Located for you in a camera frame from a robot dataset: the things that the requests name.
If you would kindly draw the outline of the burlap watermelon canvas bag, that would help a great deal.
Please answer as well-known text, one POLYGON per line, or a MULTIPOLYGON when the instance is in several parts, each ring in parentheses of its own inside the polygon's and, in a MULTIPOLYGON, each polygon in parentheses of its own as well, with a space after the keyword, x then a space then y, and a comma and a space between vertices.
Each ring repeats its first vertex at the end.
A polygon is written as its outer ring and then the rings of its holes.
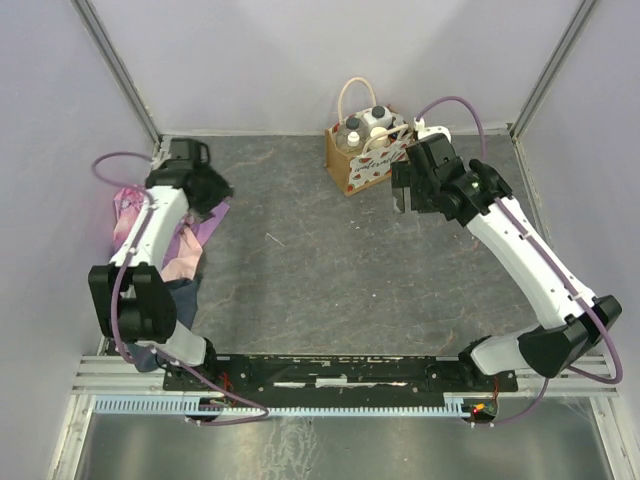
POLYGON ((362 123, 361 117, 366 110, 376 105, 387 107, 393 115, 393 122, 387 129, 388 131, 393 127, 408 124, 404 117, 393 108, 377 101, 375 91, 367 79, 363 77, 353 77, 344 84, 338 95, 337 122, 327 128, 324 133, 325 168, 339 190, 347 197, 390 178, 392 164, 404 157, 404 148, 411 141, 413 128, 410 126, 411 134, 406 134, 402 139, 390 143, 387 148, 369 149, 368 143, 371 131, 362 123), (356 83, 360 83, 366 87, 370 97, 370 105, 363 110, 347 113, 344 109, 345 95, 349 87, 356 83), (338 126, 350 116, 358 117, 362 124, 362 140, 364 146, 361 154, 358 156, 345 155, 343 153, 344 147, 338 148, 336 146, 335 138, 338 126))

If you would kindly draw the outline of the pink purple cloth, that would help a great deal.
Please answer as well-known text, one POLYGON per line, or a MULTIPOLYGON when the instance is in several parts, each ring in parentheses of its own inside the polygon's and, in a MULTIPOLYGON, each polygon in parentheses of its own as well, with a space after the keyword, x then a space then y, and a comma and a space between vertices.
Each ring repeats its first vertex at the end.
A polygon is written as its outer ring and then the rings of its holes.
POLYGON ((123 188, 114 197, 114 206, 111 261, 120 266, 131 253, 132 267, 146 262, 165 282, 194 279, 204 245, 230 209, 222 202, 210 218, 198 220, 188 211, 185 193, 170 186, 154 187, 146 194, 123 188))

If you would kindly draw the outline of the white square bottle grey cap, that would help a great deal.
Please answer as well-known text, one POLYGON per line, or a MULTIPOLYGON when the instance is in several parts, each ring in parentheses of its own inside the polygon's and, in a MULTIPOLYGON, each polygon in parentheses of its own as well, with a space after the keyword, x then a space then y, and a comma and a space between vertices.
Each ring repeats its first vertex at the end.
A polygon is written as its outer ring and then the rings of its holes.
POLYGON ((363 113, 361 121, 369 131, 376 127, 388 129, 393 122, 393 115, 387 107, 376 105, 363 113))

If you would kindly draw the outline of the dark blue towel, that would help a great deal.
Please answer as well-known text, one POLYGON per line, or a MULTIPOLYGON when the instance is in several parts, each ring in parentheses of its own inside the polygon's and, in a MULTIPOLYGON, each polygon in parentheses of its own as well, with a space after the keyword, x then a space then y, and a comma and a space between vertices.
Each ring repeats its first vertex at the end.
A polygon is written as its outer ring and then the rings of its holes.
POLYGON ((158 363, 199 367, 206 362, 207 341, 191 327, 197 313, 198 280, 164 283, 158 275, 134 277, 140 319, 127 313, 118 321, 132 363, 141 373, 158 363))

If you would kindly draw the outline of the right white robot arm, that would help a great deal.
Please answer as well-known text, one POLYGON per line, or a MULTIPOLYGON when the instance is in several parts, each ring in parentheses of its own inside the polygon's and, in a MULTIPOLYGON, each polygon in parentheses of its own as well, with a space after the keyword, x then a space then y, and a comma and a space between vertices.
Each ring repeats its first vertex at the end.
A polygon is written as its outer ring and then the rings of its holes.
POLYGON ((599 297, 559 260, 528 221, 511 187, 490 165, 464 163, 444 129, 429 128, 392 165, 392 192, 399 212, 440 213, 483 243, 529 301, 534 326, 472 342, 460 355, 459 382, 478 391, 494 375, 530 368, 544 378, 564 370, 605 343, 618 384, 623 369, 609 334, 622 313, 612 295, 599 297))

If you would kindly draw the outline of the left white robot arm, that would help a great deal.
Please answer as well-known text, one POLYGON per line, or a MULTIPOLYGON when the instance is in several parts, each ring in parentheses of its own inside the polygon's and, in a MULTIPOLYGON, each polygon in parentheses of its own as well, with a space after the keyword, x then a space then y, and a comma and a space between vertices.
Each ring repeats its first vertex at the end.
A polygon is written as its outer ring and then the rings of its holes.
POLYGON ((178 226, 190 214, 211 214, 233 189, 211 166, 205 143, 173 138, 167 153, 135 187, 142 196, 139 214, 109 262, 90 269, 88 284, 101 332, 126 362, 147 350, 187 367, 187 380, 209 390, 221 375, 216 351, 179 321, 161 269, 178 226))

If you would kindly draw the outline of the green bottle white cap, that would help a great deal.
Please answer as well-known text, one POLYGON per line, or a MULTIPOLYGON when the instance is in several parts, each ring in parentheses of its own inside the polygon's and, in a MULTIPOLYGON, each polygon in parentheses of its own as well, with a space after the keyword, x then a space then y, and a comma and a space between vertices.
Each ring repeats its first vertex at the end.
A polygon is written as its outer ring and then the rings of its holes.
POLYGON ((383 127, 374 127, 369 136, 368 147, 370 150, 387 148, 390 145, 390 133, 383 127))

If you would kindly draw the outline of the clear yellow bottle white cap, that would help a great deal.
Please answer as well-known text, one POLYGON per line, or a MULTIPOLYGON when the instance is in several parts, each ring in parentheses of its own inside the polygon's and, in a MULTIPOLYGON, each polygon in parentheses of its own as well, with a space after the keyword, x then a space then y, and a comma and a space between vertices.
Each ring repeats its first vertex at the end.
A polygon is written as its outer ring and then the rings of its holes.
POLYGON ((358 156, 363 149, 363 140, 356 131, 351 131, 345 140, 343 153, 348 156, 358 156))

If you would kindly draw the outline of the clear square bottle grey cap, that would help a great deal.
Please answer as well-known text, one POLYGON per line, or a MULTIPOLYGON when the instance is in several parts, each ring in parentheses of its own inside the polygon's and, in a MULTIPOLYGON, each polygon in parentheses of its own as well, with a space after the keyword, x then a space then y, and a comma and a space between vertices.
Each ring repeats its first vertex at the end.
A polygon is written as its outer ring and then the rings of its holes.
POLYGON ((336 146, 338 148, 344 147, 346 137, 351 131, 358 132, 360 134, 361 138, 363 139, 363 137, 362 137, 362 124, 361 124, 360 119, 358 117, 356 117, 356 116, 348 117, 344 122, 342 122, 338 126, 338 129, 336 131, 336 138, 335 138, 336 146))

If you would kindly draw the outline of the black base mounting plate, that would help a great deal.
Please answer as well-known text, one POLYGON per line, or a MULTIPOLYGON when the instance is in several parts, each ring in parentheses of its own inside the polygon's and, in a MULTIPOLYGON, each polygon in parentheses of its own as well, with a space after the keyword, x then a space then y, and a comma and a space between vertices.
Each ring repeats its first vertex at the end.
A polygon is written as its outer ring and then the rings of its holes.
POLYGON ((518 390, 513 371, 486 376, 456 357, 228 354, 218 355, 214 366, 214 378, 237 393, 378 386, 435 393, 518 390))

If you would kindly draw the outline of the left aluminium frame post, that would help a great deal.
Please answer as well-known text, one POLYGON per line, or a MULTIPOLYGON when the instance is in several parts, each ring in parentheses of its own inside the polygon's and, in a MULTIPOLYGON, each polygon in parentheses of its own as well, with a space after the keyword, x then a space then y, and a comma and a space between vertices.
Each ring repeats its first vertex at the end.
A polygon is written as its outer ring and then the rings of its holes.
POLYGON ((143 101, 138 88, 124 63, 116 51, 107 28, 100 19, 96 7, 89 0, 71 0, 83 25, 91 36, 101 57, 109 68, 114 80, 132 108, 137 120, 153 144, 161 139, 161 133, 152 119, 148 107, 143 101))

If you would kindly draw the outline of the aluminium frame post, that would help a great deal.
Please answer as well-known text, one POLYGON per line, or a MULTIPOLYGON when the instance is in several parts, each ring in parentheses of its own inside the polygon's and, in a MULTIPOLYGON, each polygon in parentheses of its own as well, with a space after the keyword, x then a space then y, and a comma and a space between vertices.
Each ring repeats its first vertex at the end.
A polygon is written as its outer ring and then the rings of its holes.
POLYGON ((96 7, 89 0, 71 0, 83 25, 91 36, 101 57, 109 68, 114 80, 132 108, 137 120, 153 144, 161 139, 161 133, 152 119, 148 107, 143 101, 138 88, 124 63, 116 51, 107 28, 100 19, 96 7))
POLYGON ((578 3, 516 120, 509 126, 513 141, 518 141, 527 130, 599 4, 598 0, 581 0, 578 3))

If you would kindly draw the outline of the right aluminium frame post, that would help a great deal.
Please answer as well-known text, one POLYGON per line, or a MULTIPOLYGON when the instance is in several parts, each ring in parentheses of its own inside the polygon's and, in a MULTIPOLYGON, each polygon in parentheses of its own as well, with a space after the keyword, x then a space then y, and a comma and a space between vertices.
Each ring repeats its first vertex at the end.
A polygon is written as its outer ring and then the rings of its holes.
POLYGON ((509 126, 513 141, 518 141, 527 130, 599 4, 598 0, 581 0, 578 3, 516 120, 509 126))

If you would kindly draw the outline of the aluminium front rail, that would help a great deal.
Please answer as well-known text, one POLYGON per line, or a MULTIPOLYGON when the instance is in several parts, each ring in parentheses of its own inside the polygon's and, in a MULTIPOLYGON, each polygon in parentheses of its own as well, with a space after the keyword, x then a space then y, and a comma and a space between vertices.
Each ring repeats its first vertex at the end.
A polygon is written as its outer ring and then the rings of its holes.
MULTIPOLYGON (((518 390, 511 393, 479 393, 479 392, 444 392, 435 393, 443 397, 466 397, 488 399, 496 394, 502 398, 532 398, 540 393, 543 386, 546 386, 546 394, 551 397, 615 397, 618 395, 617 388, 610 385, 598 383, 584 376, 572 372, 563 372, 560 376, 544 380, 535 374, 531 369, 520 369, 514 371, 516 375, 518 390)), ((251 393, 237 393, 233 387, 229 386, 237 395, 248 397, 251 393)), ((305 387, 301 389, 274 388, 276 392, 300 393, 304 390, 333 391, 345 393, 349 390, 363 389, 373 390, 375 388, 386 389, 391 392, 419 393, 427 392, 426 389, 409 389, 407 387, 305 387)), ((197 392, 211 392, 212 387, 197 379, 193 374, 180 368, 169 372, 158 369, 150 373, 140 373, 136 368, 126 363, 122 359, 114 356, 84 356, 81 359, 76 378, 74 380, 73 391, 84 394, 170 394, 172 392, 185 394, 195 394, 197 392)))

